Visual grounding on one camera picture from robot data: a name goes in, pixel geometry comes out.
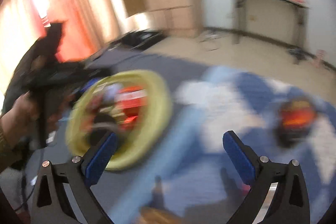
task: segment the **human hand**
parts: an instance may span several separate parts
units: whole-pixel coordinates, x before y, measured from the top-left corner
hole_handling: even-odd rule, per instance
[[[47,120],[48,132],[57,130],[57,122],[62,117],[62,113],[70,97],[67,97],[57,113],[51,115]],[[30,93],[21,95],[14,103],[12,109],[1,117],[0,123],[3,129],[3,134],[11,148],[18,143],[20,138],[30,135],[33,131],[34,121],[39,117],[39,107],[35,100],[30,97]]]
[[[38,105],[30,98],[29,92],[21,95],[11,110],[1,117],[3,134],[11,148],[14,148],[21,137],[29,133],[32,122],[38,117]]]

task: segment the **orange object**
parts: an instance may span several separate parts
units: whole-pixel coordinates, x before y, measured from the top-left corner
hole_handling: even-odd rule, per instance
[[[67,20],[64,26],[58,58],[62,61],[76,61],[89,57],[98,50],[86,27],[82,8],[78,0],[49,0],[47,11],[49,21]]]
[[[241,192],[243,193],[244,196],[246,196],[249,193],[250,190],[251,190],[251,186],[246,185],[244,183],[242,184]]]
[[[326,55],[326,51],[317,50],[316,56],[314,58],[313,64],[316,68],[318,68],[323,63],[323,58]]]
[[[122,128],[131,130],[136,121],[141,107],[147,105],[147,93],[140,86],[123,88],[115,97],[117,108],[125,113],[127,118],[121,123]]]
[[[316,112],[310,104],[302,101],[301,107],[296,106],[299,103],[293,102],[290,108],[281,111],[282,125],[285,129],[300,129],[314,121]]]

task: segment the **cable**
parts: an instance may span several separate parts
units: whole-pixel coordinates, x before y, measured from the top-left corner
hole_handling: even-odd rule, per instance
[[[206,52],[216,51],[216,50],[220,49],[220,47],[221,47],[220,42],[218,42],[218,41],[216,41],[216,40],[219,39],[219,38],[223,38],[223,37],[225,37],[225,36],[226,36],[226,35],[219,36],[218,33],[216,33],[216,32],[211,32],[211,33],[209,33],[209,34],[204,35],[205,39],[199,41],[198,43],[199,43],[200,45],[202,45],[202,44],[203,44],[204,42],[206,42],[206,41],[209,41],[209,42],[211,41],[211,42],[213,42],[214,44],[217,44],[217,45],[215,46],[215,48],[210,49],[210,50],[204,48],[203,46],[202,46],[202,48],[203,48],[203,50],[206,51]]]
[[[43,156],[44,156],[44,149],[41,149],[39,169],[40,169],[40,167],[42,165]],[[23,171],[23,176],[22,176],[22,180],[21,180],[21,194],[22,194],[22,200],[23,200],[23,202],[22,202],[22,204],[19,207],[17,207],[14,210],[15,212],[18,211],[18,210],[20,210],[22,207],[24,207],[25,210],[27,210],[27,208],[28,208],[27,202],[28,202],[29,198],[32,196],[36,184],[34,184],[33,188],[31,189],[31,192],[28,195],[28,197],[25,197],[26,196],[26,185],[27,185],[26,172]]]

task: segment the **metal screw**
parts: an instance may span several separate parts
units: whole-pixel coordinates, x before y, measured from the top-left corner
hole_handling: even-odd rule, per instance
[[[299,165],[299,161],[298,160],[292,160],[292,164],[295,165],[295,166],[298,166]]]
[[[42,166],[43,166],[43,167],[47,167],[49,164],[50,164],[50,162],[49,162],[48,160],[45,160],[45,161],[42,163]]]
[[[268,158],[267,158],[266,156],[261,156],[261,157],[260,157],[260,160],[261,160],[262,162],[268,162]]]
[[[72,162],[73,162],[74,164],[80,162],[80,160],[81,160],[81,157],[80,157],[80,156],[74,156],[74,157],[72,158]]]

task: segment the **food item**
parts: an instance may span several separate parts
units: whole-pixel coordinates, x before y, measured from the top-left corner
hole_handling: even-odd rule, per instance
[[[146,90],[147,104],[141,108],[136,127],[127,135],[126,141],[109,161],[107,170],[125,170],[139,162],[158,141],[166,128],[172,111],[172,101],[166,83],[160,75],[147,70],[124,71],[104,78],[97,85],[121,83],[124,86],[139,85]],[[90,148],[86,133],[80,130],[87,105],[94,96],[89,89],[76,103],[67,124],[66,143],[74,155],[84,155]]]
[[[145,105],[147,105],[147,93],[142,87],[123,88],[115,96],[116,113],[113,117],[120,120],[124,114],[125,119],[119,123],[124,130],[132,130],[138,120],[141,107]]]
[[[91,98],[90,102],[86,107],[85,116],[82,119],[82,131],[87,133],[91,132],[95,117],[97,117],[99,113],[109,114],[108,112],[110,112],[114,106],[108,106],[104,108],[101,107],[106,105],[106,103],[108,102],[110,104],[113,104],[114,96],[120,88],[122,88],[122,85],[120,83],[109,86],[99,85],[96,88],[96,90],[94,91],[94,96]]]
[[[293,100],[280,112],[282,125],[287,130],[300,129],[312,124],[316,111],[307,100]]]

